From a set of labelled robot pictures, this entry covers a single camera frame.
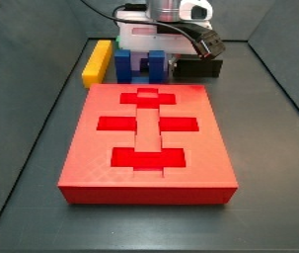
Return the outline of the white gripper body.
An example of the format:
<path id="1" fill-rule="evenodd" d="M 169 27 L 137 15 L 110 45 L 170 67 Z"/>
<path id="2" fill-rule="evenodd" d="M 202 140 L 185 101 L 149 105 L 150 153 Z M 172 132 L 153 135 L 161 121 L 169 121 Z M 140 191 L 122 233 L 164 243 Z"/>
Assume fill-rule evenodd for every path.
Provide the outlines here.
<path id="1" fill-rule="evenodd" d="M 146 0 L 145 9 L 127 7 L 117 12 L 121 48 L 131 51 L 164 50 L 176 54 L 197 54 L 182 35 L 160 34 L 158 25 L 193 23 L 213 30 L 214 9 L 208 0 Z"/>

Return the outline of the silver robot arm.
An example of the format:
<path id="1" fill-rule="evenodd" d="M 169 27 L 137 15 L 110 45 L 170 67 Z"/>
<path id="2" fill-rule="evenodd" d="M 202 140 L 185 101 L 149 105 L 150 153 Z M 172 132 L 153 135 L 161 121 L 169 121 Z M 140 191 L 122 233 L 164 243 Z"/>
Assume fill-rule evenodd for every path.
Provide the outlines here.
<path id="1" fill-rule="evenodd" d="M 119 48 L 214 56 L 218 36 L 210 23 L 213 15 L 209 0 L 146 0 L 144 7 L 129 5 L 115 14 Z"/>

